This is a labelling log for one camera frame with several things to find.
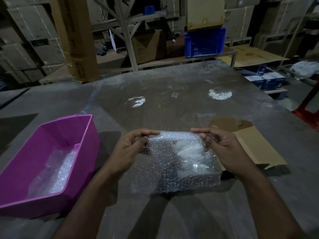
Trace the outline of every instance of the red pallet jack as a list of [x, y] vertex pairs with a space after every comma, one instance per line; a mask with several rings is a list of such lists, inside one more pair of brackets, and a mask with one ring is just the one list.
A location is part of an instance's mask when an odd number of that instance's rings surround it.
[[319, 132], [319, 110], [316, 113], [312, 113], [306, 110], [309, 102], [315, 97], [315, 95], [319, 92], [319, 75], [317, 75], [317, 84], [313, 87], [313, 89], [309, 92], [307, 97], [303, 100], [301, 105], [294, 111], [293, 114], [298, 116], [305, 123], [312, 126], [317, 132]]

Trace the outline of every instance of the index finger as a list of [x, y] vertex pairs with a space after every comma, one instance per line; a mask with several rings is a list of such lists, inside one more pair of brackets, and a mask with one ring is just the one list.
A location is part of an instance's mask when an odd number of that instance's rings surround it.
[[217, 127], [191, 128], [190, 131], [194, 133], [210, 133], [218, 136], [222, 136], [223, 134], [225, 134], [225, 131]]
[[142, 128], [142, 129], [130, 131], [129, 133], [126, 134], [126, 137], [131, 142], [133, 142], [134, 139], [137, 137], [149, 136], [149, 135], [159, 135], [159, 134], [160, 134], [160, 131]]

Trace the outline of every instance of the bubble wrap pouch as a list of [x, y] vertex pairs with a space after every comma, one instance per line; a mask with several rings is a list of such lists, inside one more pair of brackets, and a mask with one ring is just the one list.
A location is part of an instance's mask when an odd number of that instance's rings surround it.
[[220, 184], [217, 157], [198, 134], [161, 131], [151, 136], [134, 165], [133, 193], [170, 193]]
[[53, 150], [45, 168], [29, 185], [27, 198], [61, 192], [70, 174], [77, 150]]

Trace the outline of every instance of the pink plastic bin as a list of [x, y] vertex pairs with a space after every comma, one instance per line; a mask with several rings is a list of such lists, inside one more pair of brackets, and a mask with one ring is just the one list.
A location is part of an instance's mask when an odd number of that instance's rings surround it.
[[[0, 174], [0, 215], [34, 218], [71, 209], [93, 176], [100, 138], [93, 115], [59, 118], [37, 128]], [[60, 193], [26, 199], [31, 181], [45, 168], [53, 149], [77, 148]]]

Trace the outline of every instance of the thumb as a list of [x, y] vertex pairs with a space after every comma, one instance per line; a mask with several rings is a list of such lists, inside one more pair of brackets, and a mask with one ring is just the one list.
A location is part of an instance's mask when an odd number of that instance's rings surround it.
[[210, 147], [212, 150], [218, 148], [218, 146], [220, 146], [218, 143], [216, 143], [216, 141], [211, 138], [210, 136], [207, 136], [207, 134], [205, 133], [201, 133], [200, 138], [204, 141], [204, 143]]
[[147, 141], [148, 141], [148, 137], [146, 136], [140, 137], [138, 140], [135, 141], [135, 143], [131, 146], [131, 148], [139, 151]]

